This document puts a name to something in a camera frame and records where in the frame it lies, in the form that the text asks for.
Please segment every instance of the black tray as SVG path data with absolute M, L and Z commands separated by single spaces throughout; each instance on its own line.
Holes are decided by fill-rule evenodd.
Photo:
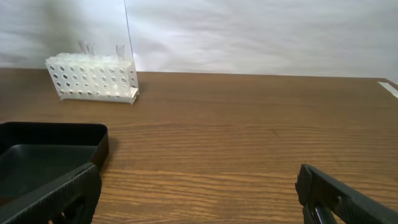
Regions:
M 0 205 L 87 162 L 100 169 L 108 147 L 102 124 L 0 124 Z

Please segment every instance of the wooden table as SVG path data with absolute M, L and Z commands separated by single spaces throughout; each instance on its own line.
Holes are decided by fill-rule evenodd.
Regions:
M 128 105 L 2 69 L 0 122 L 107 125 L 93 223 L 302 223 L 303 163 L 398 211 L 398 99 L 378 80 L 140 73 Z

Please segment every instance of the black container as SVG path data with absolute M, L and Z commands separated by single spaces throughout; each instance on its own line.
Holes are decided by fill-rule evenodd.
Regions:
M 0 205 L 87 162 L 100 169 L 108 148 L 102 124 L 0 124 Z

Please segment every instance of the wood grain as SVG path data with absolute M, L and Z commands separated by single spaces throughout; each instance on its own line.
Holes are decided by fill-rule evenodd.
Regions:
M 107 125 L 93 223 L 302 223 L 303 163 L 398 211 L 398 99 L 380 80 L 140 73 L 125 105 L 60 101 L 47 71 L 2 69 L 0 122 Z

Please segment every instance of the white wall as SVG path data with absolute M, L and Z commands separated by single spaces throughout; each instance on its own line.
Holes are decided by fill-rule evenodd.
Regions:
M 395 0 L 126 1 L 138 70 L 398 81 Z M 128 49 L 124 16 L 122 0 L 1 1 L 0 67 L 43 67 L 78 39 Z

